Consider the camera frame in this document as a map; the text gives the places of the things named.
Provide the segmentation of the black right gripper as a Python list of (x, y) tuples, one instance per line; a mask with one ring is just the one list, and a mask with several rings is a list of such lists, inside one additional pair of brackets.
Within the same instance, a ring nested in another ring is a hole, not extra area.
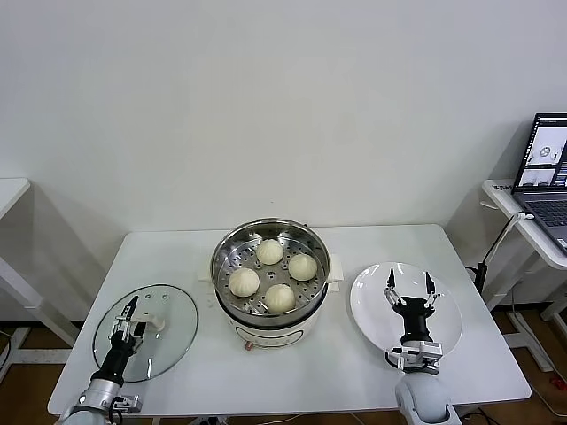
[(428, 297), (401, 297), (395, 287), (394, 271), (391, 268), (384, 288), (384, 296), (393, 311), (403, 319), (404, 334), (400, 338), (402, 344), (406, 342), (432, 342), (427, 319), (434, 312), (435, 302), (441, 293), (437, 292), (435, 282), (428, 272), (425, 273), (425, 286)]

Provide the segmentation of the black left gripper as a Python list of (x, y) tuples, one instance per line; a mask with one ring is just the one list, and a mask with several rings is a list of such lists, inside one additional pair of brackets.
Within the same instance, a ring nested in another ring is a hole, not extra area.
[(124, 371), (128, 365), (128, 360), (135, 353), (143, 340), (145, 323), (139, 321), (130, 334), (132, 317), (136, 309), (138, 296), (124, 306), (119, 315), (116, 316), (116, 331), (111, 334), (111, 348), (105, 356), (102, 366), (94, 372), (90, 380), (105, 380), (112, 383), (124, 383)]

